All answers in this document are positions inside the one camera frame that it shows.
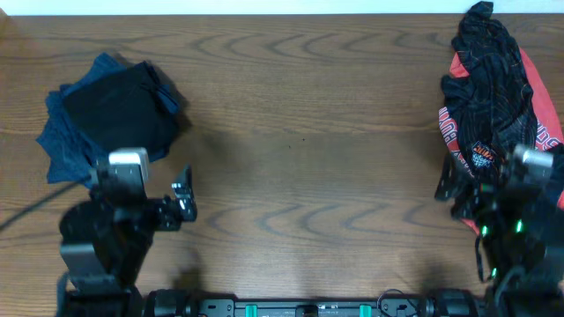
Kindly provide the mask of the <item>black polo shirt white logo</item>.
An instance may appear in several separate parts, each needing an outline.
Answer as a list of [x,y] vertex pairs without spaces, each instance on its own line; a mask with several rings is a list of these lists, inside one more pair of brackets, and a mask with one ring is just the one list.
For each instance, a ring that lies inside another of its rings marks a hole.
[[180,105],[147,62],[102,77],[63,98],[73,125],[105,152],[144,148],[164,158],[179,133]]

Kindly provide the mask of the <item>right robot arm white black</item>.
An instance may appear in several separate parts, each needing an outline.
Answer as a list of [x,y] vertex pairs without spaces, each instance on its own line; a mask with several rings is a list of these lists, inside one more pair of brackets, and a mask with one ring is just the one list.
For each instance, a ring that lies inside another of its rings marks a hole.
[[478,299],[459,292],[430,297],[424,316],[561,316],[563,314],[563,212],[548,198],[557,172],[555,154],[517,146],[496,181],[479,182],[445,156],[435,192],[454,199],[454,218],[475,224]]

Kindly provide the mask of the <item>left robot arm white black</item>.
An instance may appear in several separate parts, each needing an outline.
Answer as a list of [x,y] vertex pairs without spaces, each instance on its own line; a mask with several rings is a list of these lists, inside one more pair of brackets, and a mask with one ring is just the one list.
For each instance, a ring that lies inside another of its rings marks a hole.
[[192,172],[184,167],[174,194],[150,198],[138,164],[103,164],[90,198],[62,217],[60,254],[67,266],[57,285],[59,316],[191,316],[182,291],[143,297],[136,280],[156,232],[176,232],[197,218]]

